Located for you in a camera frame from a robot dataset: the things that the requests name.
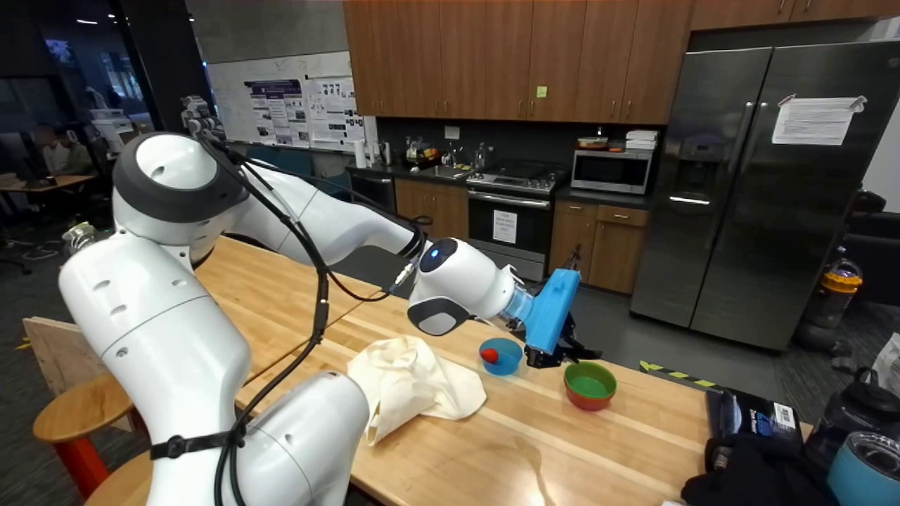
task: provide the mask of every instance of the white cloth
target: white cloth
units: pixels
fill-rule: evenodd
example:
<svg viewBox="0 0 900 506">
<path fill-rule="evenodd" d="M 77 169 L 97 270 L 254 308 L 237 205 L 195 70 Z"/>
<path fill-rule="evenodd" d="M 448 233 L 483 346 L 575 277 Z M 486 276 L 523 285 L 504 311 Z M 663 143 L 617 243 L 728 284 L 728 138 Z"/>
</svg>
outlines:
<svg viewBox="0 0 900 506">
<path fill-rule="evenodd" d="M 486 394 L 480 375 L 441 360 L 420 337 L 376 339 L 350 361 L 350 375 L 368 398 L 368 444 L 421 416 L 468 418 Z"/>
</svg>

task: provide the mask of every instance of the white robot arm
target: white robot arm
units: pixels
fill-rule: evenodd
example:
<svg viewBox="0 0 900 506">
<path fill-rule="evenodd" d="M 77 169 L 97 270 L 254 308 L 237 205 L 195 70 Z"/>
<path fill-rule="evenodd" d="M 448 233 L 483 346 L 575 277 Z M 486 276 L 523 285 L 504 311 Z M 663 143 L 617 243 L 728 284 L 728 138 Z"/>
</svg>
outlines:
<svg viewBox="0 0 900 506">
<path fill-rule="evenodd" d="M 237 169 L 223 152 L 182 134 L 139 138 L 120 152 L 113 209 L 116 233 L 80 249 L 63 266 L 59 290 L 147 420 L 156 444 L 150 502 L 216 502 L 220 455 L 237 426 L 234 395 L 250 357 L 191 276 L 223 233 L 307 260 L 292 231 L 305 228 L 320 249 L 316 263 L 334 263 L 359 243 L 397 256 L 424 249 L 410 319 L 431 335 L 469 315 L 534 319 L 544 311 L 510 266 L 499 270 L 464 240 L 424 243 L 388 217 L 278 172 Z M 344 502 L 367 416 L 367 395 L 347 375 L 327 373 L 289 391 L 244 426 L 234 462 L 244 499 Z"/>
</svg>

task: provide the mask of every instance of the white wall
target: white wall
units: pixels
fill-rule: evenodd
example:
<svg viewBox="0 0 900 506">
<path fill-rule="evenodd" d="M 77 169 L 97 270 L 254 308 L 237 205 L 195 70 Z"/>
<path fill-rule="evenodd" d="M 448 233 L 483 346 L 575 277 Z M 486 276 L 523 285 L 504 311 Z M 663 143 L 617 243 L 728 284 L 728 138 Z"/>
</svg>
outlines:
<svg viewBox="0 0 900 506">
<path fill-rule="evenodd" d="M 900 39 L 900 16 L 878 23 L 867 39 Z M 887 197 L 890 209 L 900 209 L 900 105 L 895 105 L 895 115 L 880 138 L 880 146 L 864 177 L 864 187 Z"/>
</svg>

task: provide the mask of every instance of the refrigerator door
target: refrigerator door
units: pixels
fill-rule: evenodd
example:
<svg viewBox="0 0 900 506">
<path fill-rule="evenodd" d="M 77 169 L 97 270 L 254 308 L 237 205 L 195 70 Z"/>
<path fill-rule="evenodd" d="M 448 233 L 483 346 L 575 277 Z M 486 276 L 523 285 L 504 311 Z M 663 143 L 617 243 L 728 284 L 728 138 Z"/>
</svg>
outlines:
<svg viewBox="0 0 900 506">
<path fill-rule="evenodd" d="M 691 51 L 659 166 L 629 308 L 689 326 L 770 46 Z"/>
<path fill-rule="evenodd" d="M 900 42 L 776 46 L 694 308 L 697 332 L 788 349 L 891 117 L 897 84 Z M 774 143 L 790 97 L 864 101 L 840 146 Z"/>
</svg>

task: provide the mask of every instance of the floor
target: floor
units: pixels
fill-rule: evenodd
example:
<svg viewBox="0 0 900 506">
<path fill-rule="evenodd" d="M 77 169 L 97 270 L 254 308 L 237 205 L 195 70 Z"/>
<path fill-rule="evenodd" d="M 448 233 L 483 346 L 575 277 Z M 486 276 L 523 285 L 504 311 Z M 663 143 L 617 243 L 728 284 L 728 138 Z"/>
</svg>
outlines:
<svg viewBox="0 0 900 506">
<path fill-rule="evenodd" d="M 59 224 L 40 231 L 26 224 L 12 228 L 12 235 L 21 240 L 44 240 L 57 233 Z M 37 371 L 33 354 L 21 346 L 23 318 L 47 315 L 68 319 L 68 308 L 57 290 L 59 263 L 63 256 L 37 257 L 30 260 L 30 276 L 0 263 L 0 502 L 80 502 L 54 448 L 30 439 L 30 418 L 44 401 L 50 401 L 50 391 Z M 388 284 L 399 266 L 402 260 L 376 249 L 359 249 L 350 260 L 338 263 L 338 270 L 376 284 Z M 798 406 L 807 420 L 817 420 L 828 395 L 850 380 L 850 373 L 836 371 L 828 357 L 804 349 L 769 354 L 629 318 L 627 297 L 603 290 L 583 285 L 575 302 L 575 318 L 579 322 L 579 339 L 603 349 L 614 361 L 663 361 L 721 384 L 736 384 L 752 394 L 783 398 Z M 891 305 L 859 302 L 840 326 L 840 335 L 853 339 L 859 361 L 871 361 L 891 332 L 900 332 L 900 308 Z M 97 440 L 113 465 L 142 453 L 130 434 L 116 430 L 101 432 Z"/>
</svg>

